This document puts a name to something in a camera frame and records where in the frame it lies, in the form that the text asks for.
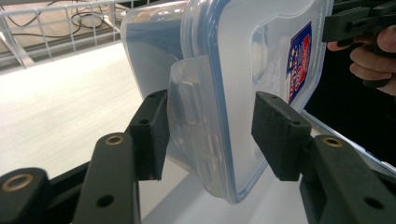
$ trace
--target brass screw insert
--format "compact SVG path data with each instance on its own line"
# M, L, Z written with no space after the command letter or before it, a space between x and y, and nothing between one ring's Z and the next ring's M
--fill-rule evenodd
M34 177L31 174L14 175L1 186L1 190L11 192L28 186Z

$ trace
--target black cable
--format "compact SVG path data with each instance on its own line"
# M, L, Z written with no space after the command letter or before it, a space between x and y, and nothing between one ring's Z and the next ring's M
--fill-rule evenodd
M61 2L61 1L53 1L53 2L50 2L49 4L46 5L46 7L49 7L50 5L53 5L53 4L57 3L57 2ZM10 16L7 16L7 17L8 17L9 20L10 20L12 23L14 23L16 26L25 27L25 26L28 26L29 24L31 24L33 21L37 20L37 17L40 16L41 13L42 13L42 12L40 11L36 16L34 16L31 20L29 20L28 22L26 22L24 25L17 24L14 20L12 20L12 18L11 18Z
M61 1L53 1L53 2L51 2L50 4L48 4L47 5L47 7L48 6L50 6L50 5L52 5L52 4L54 4L54 3L56 3L56 2L61 2ZM101 8L101 6L99 5L98 6L99 8L100 8L100 15L103 15L104 14L104 11L102 10L102 8ZM97 28L101 28L102 27L102 25L105 23L105 20L103 19L103 17L102 16L98 16L97 14L99 14L98 12L83 12L84 10L86 10L87 8L84 8L83 10L81 10L81 11L78 11L78 7L77 7L77 12L76 13L74 13L73 15L72 15L72 17L71 17L71 22L75 25L75 26L77 26L78 28L77 28L77 30L75 30L73 33L71 33L71 34L68 34L68 35L38 35L38 34L29 34L29 33L26 33L26 34L13 34L13 35L29 35L29 36L39 36L39 37L47 37L47 38L65 38L65 37L69 37L69 36L71 36L71 35L74 35L75 33L77 33L80 29L81 29L81 27L84 27L84 28L88 28L88 29L97 29ZM13 23L15 24L15 25L17 25L17 26L20 26L20 27L23 27L23 26L27 26L27 25L29 25L30 23L32 23L34 20L36 20L37 19L37 16L35 16L31 21L29 21L28 23L26 23L26 24L24 24L24 25L19 25L19 24L17 24L16 22L14 22L11 18L11 21L13 21ZM74 22L74 18L76 17L76 16L79 16L78 17L78 23L75 23ZM82 22L82 20L84 19L84 18L86 18L86 17L96 17L96 18L98 18L98 19L100 19L101 20L101 23L99 24L99 25L96 25L96 26L88 26L88 25L85 25L83 22Z
M69 37L71 35L74 35L75 33L77 33L81 29L82 22L81 22L80 18L78 18L78 23L79 23L79 25L78 25L77 30L75 30L73 33L68 34L68 35L38 35L38 34L12 34L12 35L29 35L29 36L40 36L40 37L44 36L46 38L65 38L65 37Z

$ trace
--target mounting hole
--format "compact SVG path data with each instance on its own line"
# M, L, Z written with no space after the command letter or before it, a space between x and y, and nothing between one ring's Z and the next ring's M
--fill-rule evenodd
M343 145L340 140L331 137L324 138L323 142L331 147L341 147Z
M106 144L110 146L118 145L121 142L123 142L123 137L119 135L113 135L106 139Z
M113 195L105 195L102 196L98 199L98 201L96 202L96 205L98 207L108 207L109 205L111 205L114 202L114 197Z
M377 199L374 198L364 198L364 201L375 209L384 209L384 205Z
M31 174L14 175L2 185L1 189L5 192L11 192L18 189L23 189L28 186L34 177Z
M141 120L139 121L139 123L140 123L140 124L147 124L147 123L149 123L149 120L148 120L148 119L141 119Z

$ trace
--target metal railing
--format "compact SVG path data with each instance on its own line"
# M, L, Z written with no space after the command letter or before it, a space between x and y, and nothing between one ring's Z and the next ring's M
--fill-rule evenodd
M0 70L28 67L120 39L125 0L54 1L43 7L0 8Z

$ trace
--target finger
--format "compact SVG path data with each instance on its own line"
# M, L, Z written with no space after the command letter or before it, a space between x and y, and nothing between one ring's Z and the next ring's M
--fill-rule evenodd
M370 45L363 45L352 50L350 59L369 70L382 73L396 73L396 59L375 55Z
M396 26L381 31L377 39L378 46L385 52L396 52Z
M384 73L384 72L377 72L374 70L370 70L368 68L360 66L357 63L353 63L352 65L350 65L349 70L353 75L369 81L389 79L392 76L391 73Z
M389 95L396 96L396 75L392 75L388 85L382 88L378 88L380 91L385 92Z

